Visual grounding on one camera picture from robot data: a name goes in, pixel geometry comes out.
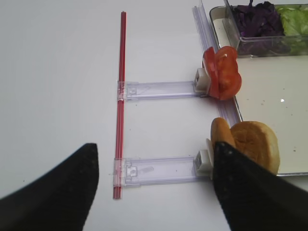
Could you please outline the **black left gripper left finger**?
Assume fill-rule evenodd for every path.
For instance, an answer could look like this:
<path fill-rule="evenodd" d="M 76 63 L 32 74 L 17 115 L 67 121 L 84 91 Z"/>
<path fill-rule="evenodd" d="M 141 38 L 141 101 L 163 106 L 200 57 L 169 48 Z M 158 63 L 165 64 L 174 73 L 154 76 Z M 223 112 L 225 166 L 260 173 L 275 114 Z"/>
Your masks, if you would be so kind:
<path fill-rule="evenodd" d="M 98 148 L 86 143 L 58 166 L 0 200 L 2 231 L 81 231 L 99 182 Z"/>

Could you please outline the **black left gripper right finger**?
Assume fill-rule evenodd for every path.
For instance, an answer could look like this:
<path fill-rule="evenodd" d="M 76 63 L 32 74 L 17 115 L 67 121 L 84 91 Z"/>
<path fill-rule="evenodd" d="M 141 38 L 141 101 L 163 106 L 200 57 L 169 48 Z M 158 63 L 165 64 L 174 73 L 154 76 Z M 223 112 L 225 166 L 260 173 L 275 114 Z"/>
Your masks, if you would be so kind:
<path fill-rule="evenodd" d="M 308 229 L 308 193 L 226 142 L 215 144 L 213 184 L 232 231 Z"/>

